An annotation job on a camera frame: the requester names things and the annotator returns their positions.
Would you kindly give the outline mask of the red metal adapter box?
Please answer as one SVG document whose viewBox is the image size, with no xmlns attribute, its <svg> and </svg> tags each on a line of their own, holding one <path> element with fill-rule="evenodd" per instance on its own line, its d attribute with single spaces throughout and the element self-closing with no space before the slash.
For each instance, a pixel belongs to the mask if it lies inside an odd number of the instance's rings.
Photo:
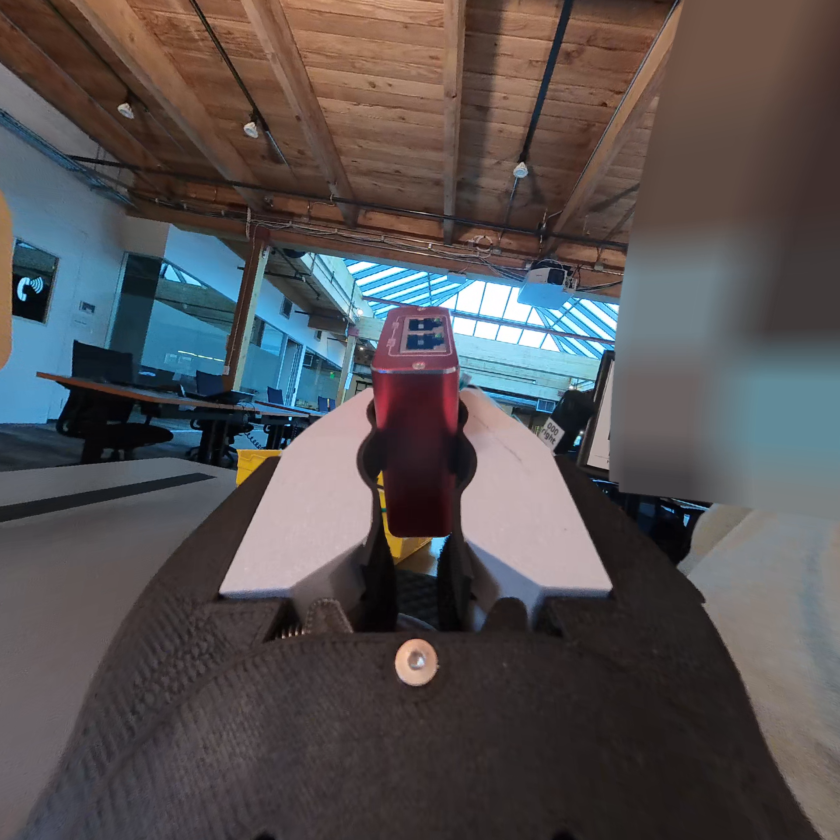
<svg viewBox="0 0 840 840">
<path fill-rule="evenodd" d="M 400 539 L 452 530 L 459 357 L 449 310 L 390 310 L 371 365 L 388 528 Z"/>
</svg>

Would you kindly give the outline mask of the yellow plastic bin with divider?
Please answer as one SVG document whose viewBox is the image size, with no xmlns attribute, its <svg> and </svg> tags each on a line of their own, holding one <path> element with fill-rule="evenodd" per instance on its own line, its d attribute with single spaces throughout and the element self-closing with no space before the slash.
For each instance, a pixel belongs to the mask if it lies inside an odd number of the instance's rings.
<svg viewBox="0 0 840 840">
<path fill-rule="evenodd" d="M 236 485 L 240 486 L 250 475 L 252 475 L 263 463 L 270 459 L 278 459 L 282 451 L 278 449 L 263 448 L 240 448 L 237 453 L 237 477 Z M 385 538 L 391 551 L 395 565 L 401 564 L 419 550 L 430 545 L 432 538 L 400 538 L 392 534 L 389 529 L 387 509 L 385 504 L 385 489 L 382 472 L 378 475 L 376 486 L 379 492 L 381 503 L 381 519 L 384 527 Z"/>
</svg>

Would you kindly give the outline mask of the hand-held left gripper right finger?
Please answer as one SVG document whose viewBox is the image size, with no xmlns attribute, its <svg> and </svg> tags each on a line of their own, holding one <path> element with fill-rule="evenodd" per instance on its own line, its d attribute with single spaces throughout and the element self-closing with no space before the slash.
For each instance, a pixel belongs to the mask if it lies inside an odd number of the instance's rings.
<svg viewBox="0 0 840 840">
<path fill-rule="evenodd" d="M 613 583 L 547 446 L 487 394 L 459 394 L 454 444 L 453 628 L 500 600 L 534 626 L 551 600 L 606 602 Z"/>
</svg>

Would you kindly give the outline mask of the black office chair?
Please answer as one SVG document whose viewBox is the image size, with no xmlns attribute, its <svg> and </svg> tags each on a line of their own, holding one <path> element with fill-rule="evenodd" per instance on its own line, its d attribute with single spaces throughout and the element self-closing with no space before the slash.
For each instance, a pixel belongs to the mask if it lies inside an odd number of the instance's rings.
<svg viewBox="0 0 840 840">
<path fill-rule="evenodd" d="M 71 373 L 76 378 L 101 384 L 131 385 L 134 362 L 131 353 L 106 350 L 74 341 Z M 105 450 L 111 460 L 134 459 L 138 448 L 168 444 L 173 433 L 150 422 L 130 421 L 134 400 L 90 391 L 68 388 L 68 396 L 58 419 L 58 434 L 82 441 L 80 464 L 97 464 Z"/>
</svg>

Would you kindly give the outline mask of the black wall sign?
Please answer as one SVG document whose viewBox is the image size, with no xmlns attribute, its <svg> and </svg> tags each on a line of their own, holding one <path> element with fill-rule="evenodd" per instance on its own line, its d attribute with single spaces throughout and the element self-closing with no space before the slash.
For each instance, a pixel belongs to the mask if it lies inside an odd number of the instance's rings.
<svg viewBox="0 0 840 840">
<path fill-rule="evenodd" d="M 60 259 L 21 238 L 14 241 L 13 316 L 44 324 L 56 282 Z"/>
</svg>

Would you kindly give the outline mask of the framed marker sign on stand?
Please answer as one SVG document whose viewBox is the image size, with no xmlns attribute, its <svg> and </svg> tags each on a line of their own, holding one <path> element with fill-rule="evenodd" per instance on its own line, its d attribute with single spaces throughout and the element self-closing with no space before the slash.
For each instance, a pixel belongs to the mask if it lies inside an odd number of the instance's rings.
<svg viewBox="0 0 840 840">
<path fill-rule="evenodd" d="M 576 465 L 597 480 L 610 481 L 612 392 L 615 351 L 605 351 L 592 389 L 593 414 L 581 436 Z"/>
</svg>

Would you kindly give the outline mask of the white ceiling projector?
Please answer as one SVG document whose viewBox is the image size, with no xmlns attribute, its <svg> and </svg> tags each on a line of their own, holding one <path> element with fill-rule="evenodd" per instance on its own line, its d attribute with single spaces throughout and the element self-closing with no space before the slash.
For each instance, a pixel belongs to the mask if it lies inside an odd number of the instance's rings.
<svg viewBox="0 0 840 840">
<path fill-rule="evenodd" d="M 557 259 L 540 259 L 531 264 L 518 290 L 518 303 L 532 308 L 559 310 L 578 290 L 577 269 Z"/>
</svg>

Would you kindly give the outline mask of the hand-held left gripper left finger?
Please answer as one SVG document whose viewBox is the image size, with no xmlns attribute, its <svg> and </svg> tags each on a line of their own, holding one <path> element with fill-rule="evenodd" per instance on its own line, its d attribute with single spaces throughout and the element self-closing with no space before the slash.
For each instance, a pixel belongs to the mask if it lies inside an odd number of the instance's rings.
<svg viewBox="0 0 840 840">
<path fill-rule="evenodd" d="M 374 522 L 358 454 L 373 426 L 372 391 L 353 396 L 287 447 L 270 478 L 219 594 L 287 598 L 299 616 L 329 598 L 351 613 L 364 592 L 353 559 Z"/>
</svg>

